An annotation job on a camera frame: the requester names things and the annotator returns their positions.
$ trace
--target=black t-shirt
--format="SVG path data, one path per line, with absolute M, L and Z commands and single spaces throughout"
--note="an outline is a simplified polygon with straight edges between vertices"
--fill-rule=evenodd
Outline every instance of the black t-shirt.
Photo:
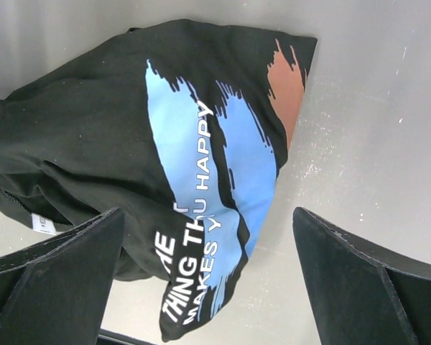
M 126 214 L 116 278 L 167 280 L 164 341 L 231 299 L 287 160 L 316 39 L 177 20 L 0 101 L 0 210 L 59 230 Z

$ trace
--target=brush stroke graphic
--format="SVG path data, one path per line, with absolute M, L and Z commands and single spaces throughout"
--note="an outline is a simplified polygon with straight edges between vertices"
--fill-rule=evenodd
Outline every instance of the brush stroke graphic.
M 203 298 L 205 304 L 210 303 L 212 318 L 225 302 L 226 286 L 230 284 L 241 255 L 243 252 L 248 257 L 252 255 L 271 205 L 277 173 L 273 148 L 242 93 L 223 83 L 218 83 L 223 106 L 214 106 L 213 115 L 205 115 L 217 117 L 225 137 L 223 147 L 213 147 L 209 138 L 198 133 L 198 112 L 202 108 L 197 103 L 198 92 L 193 85 L 184 78 L 170 83 L 154 70 L 150 61 L 147 64 L 149 121 L 175 203 L 186 216 L 202 217 L 205 243 L 217 243 L 213 269 L 207 273 L 209 276 L 205 281 L 208 289 L 213 291 L 213 300 Z M 207 153 L 197 150 L 202 138 Z M 227 171 L 221 173 L 226 173 L 231 181 L 231 188 L 225 193 L 231 193 L 236 209 L 226 207 L 221 201 L 219 172 L 213 159 L 216 149 L 224 151 Z M 195 187 L 201 184 L 201 174 L 205 173 L 197 164 L 200 160 L 204 160 L 207 170 L 206 190 Z M 246 243 L 241 243 L 238 238 L 241 217 L 249 230 Z
M 278 51 L 274 52 L 273 62 L 268 65 L 270 84 L 268 98 L 286 130 L 287 149 L 289 149 L 305 89 L 294 48 L 290 47 L 295 64 L 290 65 L 282 52 L 279 41 L 276 40 L 276 43 Z
M 250 232 L 245 245 L 251 257 L 274 197 L 276 161 L 268 136 L 241 92 L 218 83 L 225 109 L 217 108 L 226 139 L 225 156 L 233 178 L 231 194 Z

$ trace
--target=brown paint stroke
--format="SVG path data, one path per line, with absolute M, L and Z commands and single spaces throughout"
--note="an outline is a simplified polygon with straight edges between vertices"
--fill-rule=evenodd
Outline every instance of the brown paint stroke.
M 270 84 L 268 98 L 286 130 L 289 149 L 305 89 L 294 48 L 291 46 L 290 49 L 295 63 L 289 65 L 278 40 L 276 44 L 278 51 L 274 51 L 273 63 L 268 65 L 267 78 Z

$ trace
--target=gray surface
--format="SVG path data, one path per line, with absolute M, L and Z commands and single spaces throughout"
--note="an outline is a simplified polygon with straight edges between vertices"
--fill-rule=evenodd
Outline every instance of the gray surface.
M 320 42 L 289 164 L 235 297 L 177 343 L 319 344 L 295 206 L 431 263 L 431 1 L 0 0 L 0 97 L 129 27 L 178 17 Z M 39 238 L 0 216 L 0 254 Z M 158 342 L 163 290 L 116 283 L 104 326 Z

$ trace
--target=clothing tag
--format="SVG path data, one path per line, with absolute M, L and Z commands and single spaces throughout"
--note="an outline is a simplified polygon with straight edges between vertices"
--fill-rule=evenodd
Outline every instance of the clothing tag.
M 42 234 L 57 234 L 54 223 L 48 218 L 42 217 L 39 214 L 32 213 L 32 227 L 34 231 L 41 232 Z

